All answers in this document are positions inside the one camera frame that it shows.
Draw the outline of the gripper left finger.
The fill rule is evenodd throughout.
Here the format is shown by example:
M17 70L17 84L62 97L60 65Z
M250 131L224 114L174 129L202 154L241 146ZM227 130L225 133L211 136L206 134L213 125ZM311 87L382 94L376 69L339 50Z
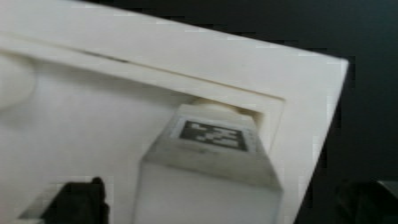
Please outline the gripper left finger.
M110 224L105 182L57 184L39 195L21 212L17 224Z

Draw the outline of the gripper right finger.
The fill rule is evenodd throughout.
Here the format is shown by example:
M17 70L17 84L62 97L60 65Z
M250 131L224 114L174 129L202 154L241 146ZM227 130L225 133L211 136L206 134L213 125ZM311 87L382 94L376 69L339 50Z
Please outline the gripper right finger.
M398 224L398 181L339 185L334 224Z

